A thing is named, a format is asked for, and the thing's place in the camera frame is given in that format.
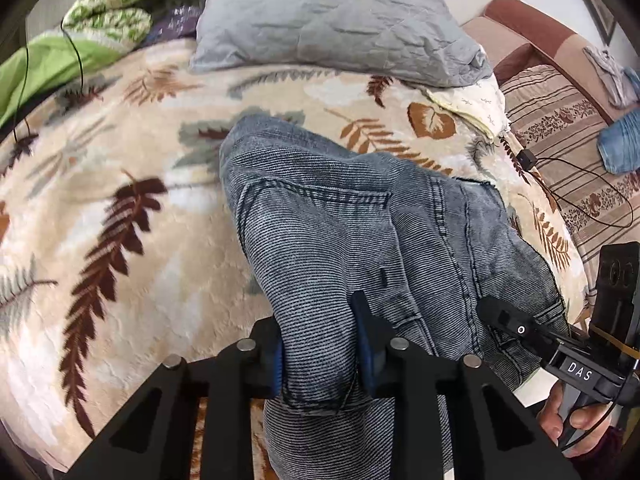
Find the person right hand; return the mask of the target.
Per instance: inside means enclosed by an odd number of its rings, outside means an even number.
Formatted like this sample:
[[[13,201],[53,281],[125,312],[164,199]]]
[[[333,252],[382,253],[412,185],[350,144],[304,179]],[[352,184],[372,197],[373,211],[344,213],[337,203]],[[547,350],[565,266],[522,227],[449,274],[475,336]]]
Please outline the person right hand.
[[[559,443],[559,438],[563,432],[563,419],[559,409],[564,399],[564,384],[556,382],[550,390],[548,399],[544,407],[537,415],[537,420],[542,430],[555,443]],[[604,404],[594,404],[585,406],[574,411],[570,415],[570,424],[577,430],[582,430],[586,437],[584,440],[574,444],[565,452],[568,458],[585,455],[594,450],[600,440],[611,426],[611,416],[598,424],[599,419],[606,413],[608,406]]]

